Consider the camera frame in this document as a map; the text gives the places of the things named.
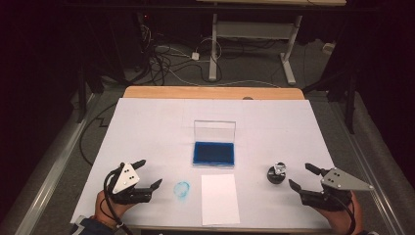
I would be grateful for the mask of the aluminium rail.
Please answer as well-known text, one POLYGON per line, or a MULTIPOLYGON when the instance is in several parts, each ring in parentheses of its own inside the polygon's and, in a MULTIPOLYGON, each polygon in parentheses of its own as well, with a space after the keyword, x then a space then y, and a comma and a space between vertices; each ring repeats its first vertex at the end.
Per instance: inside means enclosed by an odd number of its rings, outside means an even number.
POLYGON ((339 144, 330 144, 329 150, 336 165, 371 183, 375 190, 359 192, 357 198, 363 209, 364 227, 380 235, 410 235, 407 223, 410 215, 412 187, 393 159, 381 133, 372 121, 361 99, 354 102, 353 130, 348 130, 345 105, 330 104, 336 128, 345 140, 346 152, 339 144))
POLYGON ((77 120, 80 110, 73 112, 69 121, 36 165, 11 211, 0 226, 0 230, 5 231, 6 235, 32 234, 56 190, 76 142, 100 97, 100 94, 87 96, 86 114, 77 120))

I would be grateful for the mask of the white paper table cover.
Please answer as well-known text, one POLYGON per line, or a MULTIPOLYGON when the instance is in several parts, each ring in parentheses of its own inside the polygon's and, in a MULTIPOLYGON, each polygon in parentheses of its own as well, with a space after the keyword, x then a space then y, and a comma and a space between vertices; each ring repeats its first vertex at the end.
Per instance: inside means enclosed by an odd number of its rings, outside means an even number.
POLYGON ((306 163, 333 167, 311 105, 306 100, 190 100, 131 99, 118 101, 95 163, 74 210, 90 215, 108 173, 120 163, 146 160, 139 168, 140 186, 162 179, 148 204, 123 218, 131 226, 251 231, 327 231, 327 220, 305 207, 289 186, 294 180, 305 190, 321 188, 319 176, 306 163), (235 165, 193 165, 194 121, 235 121, 235 165), (287 167, 280 184, 267 179, 277 163, 287 167), (235 176, 240 222, 202 225, 202 176, 235 176), (174 186, 190 184, 186 198, 178 199, 174 186))

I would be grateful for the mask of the black round stamp cap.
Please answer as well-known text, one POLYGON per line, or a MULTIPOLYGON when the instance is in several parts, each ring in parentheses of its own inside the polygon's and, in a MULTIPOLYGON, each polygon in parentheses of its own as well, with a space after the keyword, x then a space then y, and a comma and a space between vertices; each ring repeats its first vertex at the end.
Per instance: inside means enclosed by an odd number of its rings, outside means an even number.
POLYGON ((266 176, 267 176, 268 181, 271 182, 272 184, 280 184, 285 180, 286 173, 277 175, 275 173, 274 166, 273 166, 267 171, 266 176))

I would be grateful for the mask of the white-legged desk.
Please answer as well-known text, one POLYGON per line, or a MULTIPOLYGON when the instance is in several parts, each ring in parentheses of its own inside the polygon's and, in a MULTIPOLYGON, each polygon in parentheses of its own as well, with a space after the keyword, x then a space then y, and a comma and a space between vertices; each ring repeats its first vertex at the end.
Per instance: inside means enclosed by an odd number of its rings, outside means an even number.
MULTIPOLYGON (((249 7, 298 7, 300 10, 306 7, 321 8, 343 7, 346 0, 198 0, 206 2, 213 7, 224 7, 230 4, 232 7, 242 7, 247 4, 249 7)), ((290 65, 290 56, 300 30, 303 13, 295 14, 295 18, 289 23, 261 23, 254 20, 220 20, 218 14, 212 15, 211 24, 211 49, 209 56, 208 80, 217 81, 219 76, 218 59, 222 53, 222 47, 218 42, 219 38, 247 38, 247 39, 271 39, 287 40, 287 50, 279 54, 281 66, 289 85, 295 85, 296 79, 290 65)))

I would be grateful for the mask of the black metal stand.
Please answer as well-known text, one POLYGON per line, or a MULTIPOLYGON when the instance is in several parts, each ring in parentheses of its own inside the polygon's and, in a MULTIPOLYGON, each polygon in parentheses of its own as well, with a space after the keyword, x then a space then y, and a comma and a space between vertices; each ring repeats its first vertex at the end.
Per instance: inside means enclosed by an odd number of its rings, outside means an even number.
POLYGON ((301 91, 303 94, 313 90, 326 90, 327 98, 330 102, 339 102, 344 100, 345 107, 345 125, 350 134, 353 130, 353 113, 356 90, 356 69, 352 64, 345 65, 334 74, 323 75, 320 80, 305 86, 301 91))
POLYGON ((93 93, 101 94, 104 92, 104 86, 98 70, 89 65, 83 65, 77 72, 78 79, 78 104, 79 114, 77 122, 81 123, 86 115, 87 99, 86 87, 89 87, 93 93))

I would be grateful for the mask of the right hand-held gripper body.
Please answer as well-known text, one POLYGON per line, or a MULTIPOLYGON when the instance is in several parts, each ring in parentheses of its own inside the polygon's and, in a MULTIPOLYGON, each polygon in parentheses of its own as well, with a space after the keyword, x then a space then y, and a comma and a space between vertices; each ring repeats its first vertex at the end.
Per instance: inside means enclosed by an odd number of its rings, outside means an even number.
POLYGON ((313 192, 303 190, 300 200, 304 206, 321 209, 328 212, 344 211, 351 203, 352 191, 372 191, 374 186, 355 176, 333 167, 322 177, 320 183, 323 190, 313 192))

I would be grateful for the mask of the person's right hand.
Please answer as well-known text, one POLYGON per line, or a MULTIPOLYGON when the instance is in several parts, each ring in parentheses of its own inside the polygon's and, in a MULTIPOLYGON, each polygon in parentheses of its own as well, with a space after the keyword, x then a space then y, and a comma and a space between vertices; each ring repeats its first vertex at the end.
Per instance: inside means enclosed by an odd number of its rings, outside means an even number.
POLYGON ((355 228, 351 233, 348 232, 351 226, 351 218, 347 211, 324 211, 317 209, 328 220, 333 232, 337 235, 357 235, 364 230, 362 208, 357 201, 356 195, 354 193, 351 193, 351 195, 352 203, 348 208, 353 213, 355 219, 355 228))

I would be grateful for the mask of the person's left hand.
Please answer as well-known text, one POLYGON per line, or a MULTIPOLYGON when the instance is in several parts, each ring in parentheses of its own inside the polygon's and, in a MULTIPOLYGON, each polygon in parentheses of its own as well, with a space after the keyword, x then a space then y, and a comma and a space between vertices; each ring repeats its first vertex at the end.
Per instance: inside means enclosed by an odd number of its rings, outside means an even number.
POLYGON ((120 205, 112 201, 111 198, 106 199, 103 191, 97 194, 95 213, 93 217, 105 225, 115 228, 117 222, 115 218, 122 218, 123 215, 131 208, 134 204, 120 205))

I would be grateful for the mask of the light blue plastic piece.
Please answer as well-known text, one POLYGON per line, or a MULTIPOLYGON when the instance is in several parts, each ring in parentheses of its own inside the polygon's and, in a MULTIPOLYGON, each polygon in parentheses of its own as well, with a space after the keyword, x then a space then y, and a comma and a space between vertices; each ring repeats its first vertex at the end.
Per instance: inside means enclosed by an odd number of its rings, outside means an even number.
POLYGON ((173 193, 178 199, 186 198, 189 191, 190 191, 190 184, 185 181, 178 182, 173 188, 173 193))

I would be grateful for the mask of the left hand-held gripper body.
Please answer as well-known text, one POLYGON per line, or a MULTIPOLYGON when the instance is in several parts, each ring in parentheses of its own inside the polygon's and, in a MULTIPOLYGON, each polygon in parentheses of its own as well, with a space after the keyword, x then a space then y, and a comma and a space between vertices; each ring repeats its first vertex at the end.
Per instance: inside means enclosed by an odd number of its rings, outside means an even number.
POLYGON ((149 203, 153 192, 150 192, 149 188, 136 188, 139 180, 140 177, 131 164, 121 164, 110 181, 111 199, 121 205, 149 203))

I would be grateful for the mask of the clear case blue ink pad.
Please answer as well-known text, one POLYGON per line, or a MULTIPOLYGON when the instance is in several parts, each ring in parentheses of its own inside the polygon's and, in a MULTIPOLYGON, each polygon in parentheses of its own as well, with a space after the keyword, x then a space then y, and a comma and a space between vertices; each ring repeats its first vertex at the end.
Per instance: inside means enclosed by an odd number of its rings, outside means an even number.
POLYGON ((235 121, 195 120, 193 165, 235 165, 235 121))

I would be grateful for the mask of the white paper sheet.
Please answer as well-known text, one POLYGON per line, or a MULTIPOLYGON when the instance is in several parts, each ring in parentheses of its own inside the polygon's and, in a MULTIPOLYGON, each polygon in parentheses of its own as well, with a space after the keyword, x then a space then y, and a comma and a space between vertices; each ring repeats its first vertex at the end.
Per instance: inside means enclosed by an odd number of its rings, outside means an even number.
POLYGON ((239 206, 235 176, 202 176, 202 225, 238 224, 239 206))

